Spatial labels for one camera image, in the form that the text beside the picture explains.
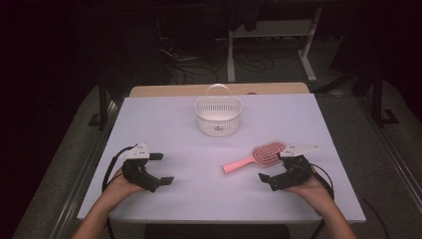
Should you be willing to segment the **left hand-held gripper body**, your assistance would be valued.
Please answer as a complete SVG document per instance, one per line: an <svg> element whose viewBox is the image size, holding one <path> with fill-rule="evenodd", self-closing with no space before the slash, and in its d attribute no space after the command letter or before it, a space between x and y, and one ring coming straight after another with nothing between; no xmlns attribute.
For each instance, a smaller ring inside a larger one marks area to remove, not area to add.
<svg viewBox="0 0 422 239"><path fill-rule="evenodd" d="M160 180L146 170L151 153L146 143L135 145L122 155L121 170L127 181L154 192L160 186Z"/></svg>

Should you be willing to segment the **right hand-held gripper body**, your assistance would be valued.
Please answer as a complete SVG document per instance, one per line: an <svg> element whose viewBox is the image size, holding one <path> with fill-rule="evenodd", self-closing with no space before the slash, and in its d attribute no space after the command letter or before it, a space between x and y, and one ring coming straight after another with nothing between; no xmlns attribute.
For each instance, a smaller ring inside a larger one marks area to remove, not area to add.
<svg viewBox="0 0 422 239"><path fill-rule="evenodd" d="M313 170L305 154L318 150L316 145L309 144L289 144L281 154L290 156L292 159L284 164L285 172L277 177L278 190L300 185L306 182Z"/></svg>

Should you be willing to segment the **pink hairbrush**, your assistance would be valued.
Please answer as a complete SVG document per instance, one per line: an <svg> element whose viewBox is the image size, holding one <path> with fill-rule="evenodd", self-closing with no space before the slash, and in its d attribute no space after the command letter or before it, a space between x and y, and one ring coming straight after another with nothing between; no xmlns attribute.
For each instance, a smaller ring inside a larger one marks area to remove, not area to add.
<svg viewBox="0 0 422 239"><path fill-rule="evenodd" d="M223 171L228 174L250 163L256 163L261 167L269 167L280 162L278 154L282 152L287 145L280 140L256 146L252 154L246 158L226 163L222 166Z"/></svg>

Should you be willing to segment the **white plastic basket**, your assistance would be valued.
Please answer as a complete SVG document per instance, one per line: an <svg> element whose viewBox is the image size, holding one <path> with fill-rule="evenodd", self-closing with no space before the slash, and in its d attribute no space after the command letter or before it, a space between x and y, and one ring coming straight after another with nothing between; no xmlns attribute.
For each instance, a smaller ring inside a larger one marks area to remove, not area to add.
<svg viewBox="0 0 422 239"><path fill-rule="evenodd" d="M211 85L194 104L200 130L213 137L234 134L240 125L242 106L227 86Z"/></svg>

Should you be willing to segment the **person's right hand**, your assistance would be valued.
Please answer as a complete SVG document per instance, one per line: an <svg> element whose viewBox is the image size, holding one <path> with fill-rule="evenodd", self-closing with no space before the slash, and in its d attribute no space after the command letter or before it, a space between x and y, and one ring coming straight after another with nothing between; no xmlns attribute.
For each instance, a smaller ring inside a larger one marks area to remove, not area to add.
<svg viewBox="0 0 422 239"><path fill-rule="evenodd" d="M319 216L325 217L334 205L328 191L315 177L311 177L302 185L287 188L288 192L294 193L303 199Z"/></svg>

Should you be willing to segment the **person's left hand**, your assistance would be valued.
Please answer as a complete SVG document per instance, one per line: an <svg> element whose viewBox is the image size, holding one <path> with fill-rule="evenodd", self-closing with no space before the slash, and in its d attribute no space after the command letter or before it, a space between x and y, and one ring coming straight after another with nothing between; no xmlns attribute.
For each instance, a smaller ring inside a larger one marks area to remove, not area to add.
<svg viewBox="0 0 422 239"><path fill-rule="evenodd" d="M117 207L126 200L130 195L144 191L144 188L127 181L119 169L102 193L100 202L108 209Z"/></svg>

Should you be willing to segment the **black metal stand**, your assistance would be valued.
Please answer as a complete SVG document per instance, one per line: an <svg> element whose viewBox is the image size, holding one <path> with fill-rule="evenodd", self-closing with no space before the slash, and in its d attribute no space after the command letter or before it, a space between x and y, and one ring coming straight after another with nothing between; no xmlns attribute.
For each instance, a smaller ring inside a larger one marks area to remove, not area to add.
<svg viewBox="0 0 422 239"><path fill-rule="evenodd" d="M113 104L104 78L101 78L99 81L98 93L99 111L91 116L88 126L96 126L99 130L103 130L108 122L109 108Z"/></svg>
<svg viewBox="0 0 422 239"><path fill-rule="evenodd" d="M398 118L392 110L382 107L383 99L383 75L378 66L374 68L373 86L372 86L372 110L371 115L376 124L384 128L386 124L399 123Z"/></svg>

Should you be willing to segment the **wooden table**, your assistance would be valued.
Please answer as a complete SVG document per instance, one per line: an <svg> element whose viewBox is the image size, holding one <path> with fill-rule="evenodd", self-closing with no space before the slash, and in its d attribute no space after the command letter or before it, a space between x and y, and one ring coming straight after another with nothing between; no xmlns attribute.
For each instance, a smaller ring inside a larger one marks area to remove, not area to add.
<svg viewBox="0 0 422 239"><path fill-rule="evenodd" d="M233 95L310 93L308 86L304 83L227 84L227 87ZM209 85L138 86L130 91L129 96L131 98L204 96L208 88Z"/></svg>

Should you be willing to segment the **dark hanging cloth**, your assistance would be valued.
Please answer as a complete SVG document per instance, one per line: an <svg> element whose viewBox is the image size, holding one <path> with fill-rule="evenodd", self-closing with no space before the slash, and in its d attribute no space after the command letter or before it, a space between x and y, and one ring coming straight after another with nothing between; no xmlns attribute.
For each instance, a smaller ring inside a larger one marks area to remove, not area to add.
<svg viewBox="0 0 422 239"><path fill-rule="evenodd" d="M260 15L261 0L228 0L228 6L232 10L230 30L237 31L244 26L247 32L257 28Z"/></svg>

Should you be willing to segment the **metal floor rail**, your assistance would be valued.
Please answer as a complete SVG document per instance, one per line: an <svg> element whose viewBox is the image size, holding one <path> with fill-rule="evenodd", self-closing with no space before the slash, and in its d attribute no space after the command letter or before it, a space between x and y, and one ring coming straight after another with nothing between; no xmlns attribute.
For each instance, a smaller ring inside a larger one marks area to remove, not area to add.
<svg viewBox="0 0 422 239"><path fill-rule="evenodd" d="M118 114L115 102L104 107L83 102L52 163L52 181L64 196L48 239L66 239L104 152Z"/></svg>
<svg viewBox="0 0 422 239"><path fill-rule="evenodd" d="M415 206L422 214L422 186L416 180L414 174L411 172L410 168L404 161L403 156L400 154L398 148L395 146L393 140L385 130L385 126L388 124L399 124L398 119L395 117L391 110L385 110L385 119L375 119L372 116L372 109L366 100L358 98L356 101L363 114L365 115L366 120L369 122L375 134L381 140L387 154L391 159L396 173L403 182Z"/></svg>

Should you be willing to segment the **white desk frame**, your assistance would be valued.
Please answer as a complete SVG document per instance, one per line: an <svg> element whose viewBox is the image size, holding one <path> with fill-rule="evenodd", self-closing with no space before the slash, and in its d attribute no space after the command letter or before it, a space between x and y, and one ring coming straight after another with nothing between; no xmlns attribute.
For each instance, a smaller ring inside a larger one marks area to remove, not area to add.
<svg viewBox="0 0 422 239"><path fill-rule="evenodd" d="M308 59L308 54L316 33L318 20L322 8L316 7L314 14L310 19L304 20L276 20L276 21L259 21L257 29L247 32L244 27L238 28L236 31L230 31L228 34L228 57L227 57L227 75L228 82L236 82L236 73L233 57L233 41L240 38L270 38L270 37L305 37L305 45L298 50L298 56L302 63L303 69L308 80L314 83L317 76Z"/></svg>

